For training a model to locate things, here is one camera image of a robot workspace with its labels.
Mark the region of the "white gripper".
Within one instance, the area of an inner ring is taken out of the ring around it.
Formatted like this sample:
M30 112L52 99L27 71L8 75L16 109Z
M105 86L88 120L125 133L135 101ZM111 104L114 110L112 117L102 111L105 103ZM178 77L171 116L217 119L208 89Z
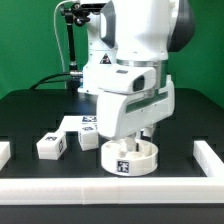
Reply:
M174 84L166 77L166 86L158 95L148 98L145 92L132 95L101 92L97 100L97 127L107 139L119 140L143 129L143 136L152 137L153 124L171 116L175 107ZM135 152L137 142L126 137L126 149Z

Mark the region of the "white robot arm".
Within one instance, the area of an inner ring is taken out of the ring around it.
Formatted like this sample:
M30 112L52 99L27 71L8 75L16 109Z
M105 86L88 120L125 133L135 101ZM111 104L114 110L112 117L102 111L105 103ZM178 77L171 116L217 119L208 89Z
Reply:
M183 49L194 35L189 0L91 1L89 58L79 93L97 101L98 133L137 149L135 134L174 111L174 84L167 74L170 52Z

